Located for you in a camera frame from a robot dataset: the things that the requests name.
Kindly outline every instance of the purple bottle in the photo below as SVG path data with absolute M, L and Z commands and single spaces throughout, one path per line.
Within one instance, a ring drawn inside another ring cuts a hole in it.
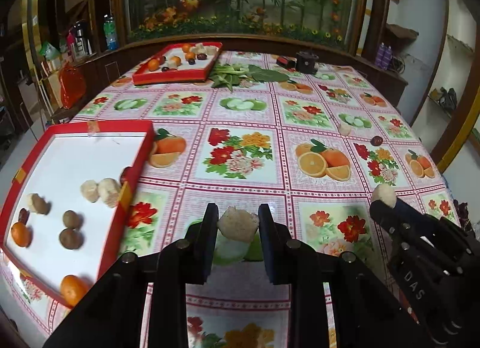
M 377 55 L 375 57 L 375 65 L 379 68 L 382 67 L 383 54 L 385 54 L 385 49 L 385 44 L 382 42 L 382 44 L 378 48 Z
M 387 70 L 392 58 L 393 58 L 392 46 L 388 46 L 387 48 L 385 48 L 385 53 L 383 54 L 383 59 L 382 59 L 382 69 L 384 71 Z

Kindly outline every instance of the pink checkered tablecloth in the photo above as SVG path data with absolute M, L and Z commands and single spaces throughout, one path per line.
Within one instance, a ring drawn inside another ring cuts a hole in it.
M 274 220 L 287 225 L 292 237 L 327 254 L 355 252 L 391 288 L 390 244 L 369 217 L 371 193 L 379 183 L 394 186 L 399 198 L 422 213 L 458 222 L 428 152 L 357 71 L 321 64 L 315 76 L 304 75 L 278 67 L 273 55 L 245 52 L 224 52 L 219 62 L 278 70 L 291 81 L 243 81 L 233 92 L 213 89 L 211 82 L 136 87 L 131 76 L 137 66 L 73 120 L 150 119 L 155 130 L 180 137 L 169 144 L 186 145 L 180 155 L 159 156 L 157 167 L 145 165 L 121 252 L 150 254 L 183 238 L 209 202 L 218 205 L 220 215 L 228 206 L 256 213 L 268 203 Z M 232 98 L 254 105 L 232 109 L 226 105 Z M 345 123 L 353 123 L 348 136 L 338 131 Z M 381 146 L 370 144 L 374 136 L 383 138 Z M 323 158 L 310 156 L 314 146 L 330 150 Z M 47 337 L 68 310 L 13 273 L 5 259 L 0 263 L 11 293 Z M 333 346 L 328 287 L 325 292 Z M 270 285 L 262 262 L 214 265 L 205 286 L 187 287 L 190 346 L 199 347 L 205 334 L 233 344 L 255 333 L 263 347 L 284 348 L 289 308 L 288 287 Z

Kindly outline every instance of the shelf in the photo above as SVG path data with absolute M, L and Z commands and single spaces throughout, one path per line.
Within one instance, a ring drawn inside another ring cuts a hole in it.
M 469 45 L 462 42 L 461 40 L 455 38 L 454 36 L 447 34 L 447 38 L 450 43 L 455 47 L 455 49 L 463 50 L 467 55 L 474 56 L 475 50 L 473 50 Z

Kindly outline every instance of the plastic bottle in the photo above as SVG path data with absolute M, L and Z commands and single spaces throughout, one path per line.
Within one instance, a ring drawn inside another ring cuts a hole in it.
M 379 46 L 377 50 L 377 55 L 375 57 L 375 65 L 378 66 L 379 68 L 382 67 L 382 60 L 383 60 L 383 54 L 385 53 L 385 44 L 382 42 L 382 44 Z
M 390 61 L 392 60 L 392 58 L 393 58 L 392 46 L 388 46 L 385 49 L 385 53 L 383 54 L 383 59 L 382 59 L 382 69 L 384 71 L 387 70 L 388 66 L 390 65 Z
M 103 32 L 105 33 L 106 46 L 109 50 L 118 49 L 117 31 L 115 29 L 115 21 L 112 16 L 105 15 L 103 23 Z

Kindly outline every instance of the red tray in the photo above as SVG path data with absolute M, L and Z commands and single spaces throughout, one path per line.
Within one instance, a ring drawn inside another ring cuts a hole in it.
M 59 293 L 62 276 L 79 275 L 93 284 L 117 259 L 131 198 L 152 150 L 153 138 L 153 125 L 149 120 L 91 121 L 51 126 L 15 175 L 0 214 L 0 246 L 21 274 L 63 305 L 68 306 Z M 111 152 L 112 145 L 121 146 L 122 143 L 124 155 L 105 153 Z M 96 152 L 96 157 L 83 157 L 83 146 L 85 151 Z M 72 151 L 70 158 L 54 154 L 62 150 Z M 126 166 L 131 168 L 116 208 L 110 209 L 100 200 L 90 203 L 83 199 L 80 194 L 83 181 L 118 178 Z M 92 173 L 102 177 L 96 178 Z M 33 239 L 29 247 L 20 248 L 11 239 L 10 227 L 18 220 L 19 209 L 28 209 L 24 197 L 30 192 L 45 197 L 52 207 L 48 215 L 30 212 L 27 227 L 31 228 Z M 65 228 L 62 212 L 68 209 L 85 217 L 80 228 L 85 241 L 78 250 L 65 250 L 58 241 L 58 234 Z
M 179 53 L 178 49 L 182 47 L 183 43 L 170 44 L 164 47 L 158 53 L 153 55 L 148 61 L 140 66 L 140 68 L 133 74 L 132 79 L 135 85 L 144 84 L 160 84 L 160 83 L 186 83 L 190 81 L 205 81 L 210 74 L 210 71 L 218 58 L 218 55 L 222 51 L 223 44 L 221 42 L 202 42 L 204 46 L 215 46 L 217 52 L 214 55 L 209 55 L 206 61 L 198 61 L 195 65 L 189 65 L 182 54 L 178 55 L 182 59 L 182 64 L 177 70 L 162 72 L 161 68 L 164 65 L 160 65 L 160 69 L 155 72 L 148 70 L 147 64 L 151 59 L 156 59 L 159 56 L 165 56 L 169 59 L 169 55 L 173 52 Z M 205 63 L 203 67 L 199 68 L 199 63 Z

